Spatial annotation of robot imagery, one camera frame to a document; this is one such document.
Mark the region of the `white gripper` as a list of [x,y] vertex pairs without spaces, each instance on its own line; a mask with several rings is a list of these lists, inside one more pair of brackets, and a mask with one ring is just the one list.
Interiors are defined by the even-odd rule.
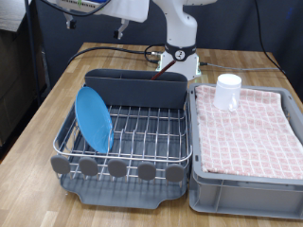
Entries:
[[[150,0],[56,0],[56,4],[64,9],[72,9],[81,12],[91,12],[97,9],[105,2],[106,6],[96,12],[96,15],[108,15],[120,18],[121,26],[114,32],[114,37],[120,40],[123,37],[123,31],[129,25],[129,21],[143,23],[149,12]],[[76,28],[76,20],[72,15],[65,13],[66,27],[68,29]]]

